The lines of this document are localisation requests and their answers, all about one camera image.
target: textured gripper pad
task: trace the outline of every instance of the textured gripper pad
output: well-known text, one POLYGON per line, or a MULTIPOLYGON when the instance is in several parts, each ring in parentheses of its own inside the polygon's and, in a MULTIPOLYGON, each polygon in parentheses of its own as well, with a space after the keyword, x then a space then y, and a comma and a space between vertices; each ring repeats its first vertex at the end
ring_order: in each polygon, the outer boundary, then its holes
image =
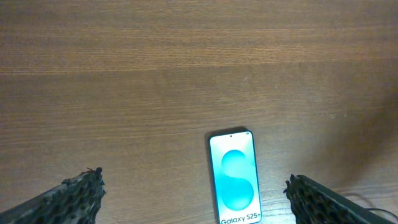
POLYGON ((105 195, 102 168, 83 172, 0 214, 0 223, 94 224, 105 195))
POLYGON ((292 175, 286 184, 284 192, 290 200, 297 224, 368 223, 300 177, 292 175))

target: cable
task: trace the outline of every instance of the cable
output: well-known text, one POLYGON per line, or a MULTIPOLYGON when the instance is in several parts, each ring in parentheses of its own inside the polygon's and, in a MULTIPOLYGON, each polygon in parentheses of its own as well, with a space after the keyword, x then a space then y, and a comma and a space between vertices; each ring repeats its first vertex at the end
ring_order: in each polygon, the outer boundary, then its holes
POLYGON ((398 221, 398 216, 392 212, 389 212, 387 210, 381 209, 381 208, 367 208, 368 211, 380 211, 380 212, 386 212, 392 217, 394 217, 398 221))

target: table surface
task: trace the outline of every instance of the table surface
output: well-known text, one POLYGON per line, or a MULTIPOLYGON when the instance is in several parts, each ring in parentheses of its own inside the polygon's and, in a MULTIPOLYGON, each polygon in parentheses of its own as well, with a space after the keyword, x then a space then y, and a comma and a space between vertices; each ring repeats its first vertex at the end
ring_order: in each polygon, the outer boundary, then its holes
POLYGON ((206 134, 255 136, 262 223, 304 174, 398 213, 398 2, 0 2, 0 210, 103 168, 97 222, 215 223, 206 134))

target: smartphone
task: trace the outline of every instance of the smartphone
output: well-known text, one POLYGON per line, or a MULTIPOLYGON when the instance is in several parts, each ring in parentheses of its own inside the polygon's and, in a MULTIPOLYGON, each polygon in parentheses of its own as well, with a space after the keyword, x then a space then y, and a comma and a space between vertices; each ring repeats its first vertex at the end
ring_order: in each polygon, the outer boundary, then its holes
POLYGON ((252 132, 211 136, 209 143, 219 223, 259 222, 262 215, 252 132))

